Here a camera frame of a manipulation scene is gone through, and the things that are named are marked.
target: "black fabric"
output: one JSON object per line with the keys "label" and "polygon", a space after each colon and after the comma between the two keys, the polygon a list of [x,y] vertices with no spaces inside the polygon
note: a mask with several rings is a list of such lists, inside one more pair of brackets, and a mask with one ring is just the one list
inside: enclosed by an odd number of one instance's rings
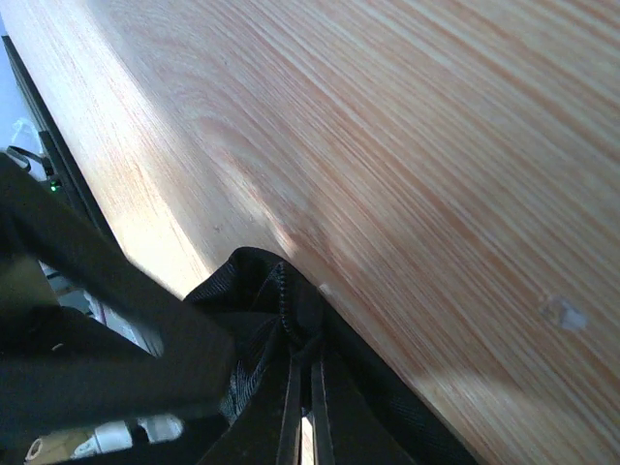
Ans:
{"label": "black fabric", "polygon": [[[297,358],[302,385],[309,386],[310,363],[324,348],[347,362],[373,414],[418,463],[477,463],[317,289],[280,257],[238,249],[186,301],[235,338],[238,362],[222,404],[229,422],[238,418],[274,359]],[[302,399],[311,408],[310,393],[303,392]]]}

